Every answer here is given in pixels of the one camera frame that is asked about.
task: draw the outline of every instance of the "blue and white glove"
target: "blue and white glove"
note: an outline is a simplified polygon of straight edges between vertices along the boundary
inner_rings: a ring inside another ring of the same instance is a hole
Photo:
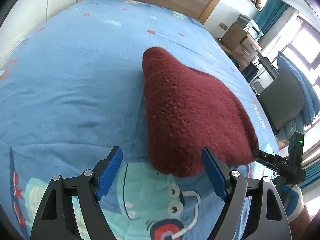
[[[285,209],[285,212],[288,217],[288,221],[291,222],[294,220],[302,210],[304,209],[304,202],[302,198],[301,189],[297,185],[282,185],[282,192],[285,192],[290,195],[290,202]]]

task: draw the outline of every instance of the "blue gripper pad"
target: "blue gripper pad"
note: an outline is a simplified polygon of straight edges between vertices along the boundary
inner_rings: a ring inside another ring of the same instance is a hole
[[[98,200],[101,200],[103,196],[108,194],[110,187],[112,185],[112,182],[115,179],[117,172],[122,163],[122,159],[123,159],[122,149],[120,147],[117,147],[117,150],[115,153],[113,153],[113,150],[109,153],[109,154],[113,154],[113,156],[109,161],[109,163],[107,164],[106,168],[104,169],[98,182],[98,190],[96,193],[96,197]]]
[[[218,197],[221,197],[223,201],[226,201],[228,198],[228,192],[224,176],[206,148],[202,150],[201,159],[215,194]]]

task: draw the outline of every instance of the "bed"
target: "bed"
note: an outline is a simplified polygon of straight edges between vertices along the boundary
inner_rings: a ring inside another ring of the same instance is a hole
[[[180,239],[208,237],[224,203],[206,173],[181,179],[148,162],[141,61],[152,46],[220,79],[242,102],[260,149],[278,154],[251,87],[201,23],[135,0],[86,0],[31,33],[0,72],[0,203],[25,239],[52,176],[78,176],[113,146],[124,160],[100,205],[117,239],[160,240],[182,228]],[[273,177],[256,162],[234,168]],[[73,205],[87,240],[76,198]],[[249,207],[247,198],[235,239]]]

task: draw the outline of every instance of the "teal cartoon dinosaur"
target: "teal cartoon dinosaur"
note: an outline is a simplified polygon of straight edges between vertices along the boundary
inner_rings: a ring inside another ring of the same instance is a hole
[[[29,227],[47,186],[47,183],[32,178],[23,192]],[[118,240],[160,240],[168,235],[173,239],[182,239],[183,234],[197,222],[201,201],[198,193],[193,190],[180,191],[174,176],[157,172],[150,163],[124,165],[118,174],[116,190],[121,213],[102,212]],[[179,217],[184,208],[184,198],[188,196],[196,197],[197,204],[192,223],[184,227]],[[89,240],[76,197],[73,198],[73,206],[80,235],[84,240]]]

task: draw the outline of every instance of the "red blanket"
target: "red blanket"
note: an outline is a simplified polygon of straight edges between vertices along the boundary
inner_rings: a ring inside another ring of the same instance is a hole
[[[153,167],[177,177],[203,171],[210,146],[227,165],[255,160],[258,139],[238,98],[217,78],[191,69],[161,48],[147,49],[142,68]]]

